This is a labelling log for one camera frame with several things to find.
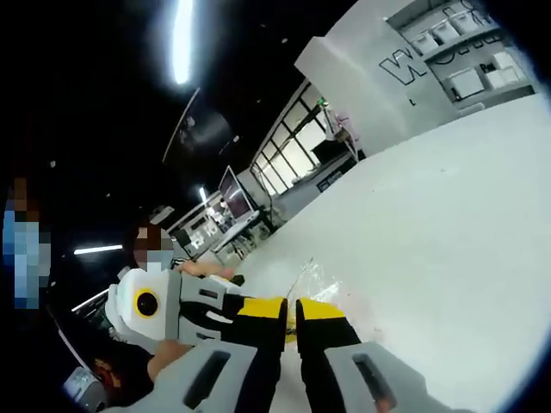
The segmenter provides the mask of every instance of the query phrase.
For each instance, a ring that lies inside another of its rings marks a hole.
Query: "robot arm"
[[[116,305],[108,314],[122,323],[115,328],[196,347],[161,371],[152,393],[111,411],[268,413],[281,373],[287,300],[243,297],[225,281],[139,271],[110,291],[106,310]],[[214,321],[209,311],[231,323]],[[333,305],[298,300],[296,335],[312,413],[452,411],[428,395],[420,373],[381,345],[362,343]]]

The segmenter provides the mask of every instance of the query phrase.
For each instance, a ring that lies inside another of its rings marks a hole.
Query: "white table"
[[[551,326],[548,104],[508,102],[366,159],[246,258],[245,293],[287,295],[311,258],[361,338],[432,397],[504,407]],[[286,352],[273,411],[309,411],[297,360]]]
[[[253,225],[256,225],[259,219],[260,212],[255,211],[246,221],[236,223],[224,235],[222,235],[222,237],[213,246],[210,247],[211,251],[214,254],[221,252],[226,245],[232,242],[235,238],[239,237],[245,230],[248,230]]]

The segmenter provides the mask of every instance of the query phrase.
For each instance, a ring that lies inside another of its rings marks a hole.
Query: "glass wall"
[[[319,165],[313,148],[325,139],[321,97],[309,84],[255,159],[251,172],[270,195],[287,191]]]

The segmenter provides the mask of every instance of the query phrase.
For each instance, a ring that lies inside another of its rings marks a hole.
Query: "computer screen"
[[[222,176],[219,190],[235,219],[252,212],[251,203],[247,200],[245,192],[229,166],[226,168],[224,176]]]

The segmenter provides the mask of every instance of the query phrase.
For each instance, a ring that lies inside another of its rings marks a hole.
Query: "monitor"
[[[253,212],[253,207],[231,167],[226,168],[218,189],[235,219]]]
[[[322,165],[340,157],[347,151],[345,144],[334,140],[324,140],[312,149],[313,154]]]

